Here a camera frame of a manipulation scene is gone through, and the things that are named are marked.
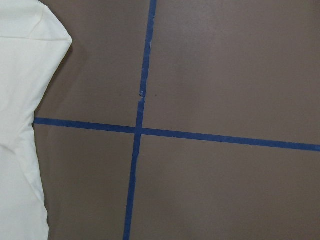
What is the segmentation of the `cream long-sleeve cat shirt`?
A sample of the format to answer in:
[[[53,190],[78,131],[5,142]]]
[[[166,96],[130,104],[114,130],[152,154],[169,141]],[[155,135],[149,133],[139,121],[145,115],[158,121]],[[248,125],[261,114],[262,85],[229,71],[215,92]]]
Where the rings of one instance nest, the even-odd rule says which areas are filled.
[[[0,3],[0,237],[46,240],[35,110],[72,38],[37,0]]]

